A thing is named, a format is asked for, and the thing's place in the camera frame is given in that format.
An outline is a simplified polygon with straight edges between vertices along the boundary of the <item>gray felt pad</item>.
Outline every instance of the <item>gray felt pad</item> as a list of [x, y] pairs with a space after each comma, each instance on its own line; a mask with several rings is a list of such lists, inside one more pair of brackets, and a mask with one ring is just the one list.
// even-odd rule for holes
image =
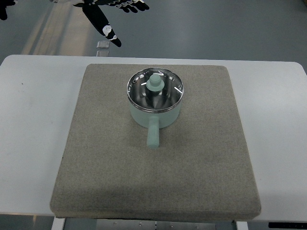
[[[148, 67], [185, 87], [178, 119], [147, 148], [126, 87]], [[92, 64], [84, 74], [51, 210], [57, 217], [202, 222], [247, 220], [260, 200], [223, 66]]]

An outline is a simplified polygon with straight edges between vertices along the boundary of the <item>metal rim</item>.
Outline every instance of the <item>metal rim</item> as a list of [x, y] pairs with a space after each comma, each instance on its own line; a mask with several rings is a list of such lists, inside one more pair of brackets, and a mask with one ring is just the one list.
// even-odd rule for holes
[[[168, 107], [168, 108], [165, 108], [165, 109], [147, 109], [147, 108], [144, 108], [144, 107], [142, 107], [142, 106], [136, 104], [136, 103], [131, 99], [131, 97], [130, 97], [130, 95], [129, 95], [128, 87], [129, 87], [129, 85], [130, 85], [130, 83], [131, 83], [132, 78], [133, 78], [135, 75], [139, 74], [139, 73], [142, 73], [142, 72], [145, 72], [145, 71], [148, 71], [148, 70], [152, 70], [152, 69], [160, 69], [160, 70], [162, 70], [162, 71], [165, 71], [165, 70], [166, 70], [166, 71], [168, 71], [168, 72], [174, 74], [174, 75], [179, 79], [179, 82], [180, 82], [181, 85], [182, 85], [182, 90], [181, 90], [182, 94], [181, 94], [179, 100], [178, 100], [175, 104], [173, 104], [172, 106], [170, 106], [170, 107]], [[143, 69], [143, 70], [140, 70], [140, 71], [136, 72], [135, 74], [133, 74], [133, 75], [131, 76], [131, 78], [129, 79], [128, 84], [127, 84], [127, 96], [128, 96], [129, 101], [131, 102], [131, 104], [132, 104], [134, 107], [136, 107], [137, 109], [139, 109], [139, 110], [141, 110], [141, 111], [143, 111], [143, 112], [152, 113], [152, 114], [165, 113], [165, 112], [168, 112], [168, 111], [172, 110], [172, 109], [175, 108], [177, 105], [179, 105], [179, 103], [180, 103], [181, 100], [182, 100], [183, 94], [184, 94], [184, 85], [183, 85], [183, 83], [182, 83], [180, 77], [179, 77], [177, 74], [175, 74], [174, 72], [172, 72], [172, 71], [170, 71], [170, 70], [168, 70], [168, 69], [160, 68], [160, 67], [146, 68], [146, 69]]]

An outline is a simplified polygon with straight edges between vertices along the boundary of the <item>saucepan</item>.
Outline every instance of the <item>saucepan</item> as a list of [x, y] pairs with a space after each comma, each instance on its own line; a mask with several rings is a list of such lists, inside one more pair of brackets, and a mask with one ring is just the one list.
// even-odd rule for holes
[[130, 78], [127, 85], [130, 113], [139, 125], [148, 128], [149, 148], [159, 147], [159, 129], [177, 119], [183, 93], [181, 79], [167, 69], [143, 69]]

